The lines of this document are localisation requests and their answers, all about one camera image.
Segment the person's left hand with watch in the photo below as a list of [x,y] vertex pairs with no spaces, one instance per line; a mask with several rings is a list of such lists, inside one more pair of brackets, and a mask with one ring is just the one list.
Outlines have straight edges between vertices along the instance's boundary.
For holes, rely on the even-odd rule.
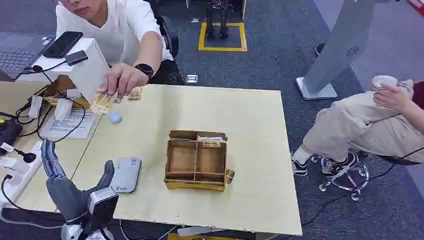
[[123,97],[129,95],[133,88],[145,86],[148,81],[149,77],[139,69],[119,63],[113,65],[106,73],[99,90],[107,92],[109,95],[118,92],[118,96]]

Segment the cup person's hand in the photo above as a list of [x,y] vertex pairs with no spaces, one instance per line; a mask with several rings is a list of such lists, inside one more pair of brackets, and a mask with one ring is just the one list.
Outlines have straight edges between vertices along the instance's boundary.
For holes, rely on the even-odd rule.
[[377,105],[397,113],[403,114],[414,105],[409,95],[398,86],[383,84],[380,88],[375,87],[373,91],[373,99]]

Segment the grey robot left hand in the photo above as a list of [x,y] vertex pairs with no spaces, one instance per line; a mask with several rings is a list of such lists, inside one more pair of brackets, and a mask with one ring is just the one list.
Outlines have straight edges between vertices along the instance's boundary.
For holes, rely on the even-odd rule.
[[104,172],[97,185],[80,190],[67,177],[58,156],[55,153],[56,143],[44,139],[41,145],[41,160],[47,176],[46,187],[50,198],[67,222],[72,222],[89,211],[90,194],[108,188],[112,182],[115,167],[112,160],[104,164]]

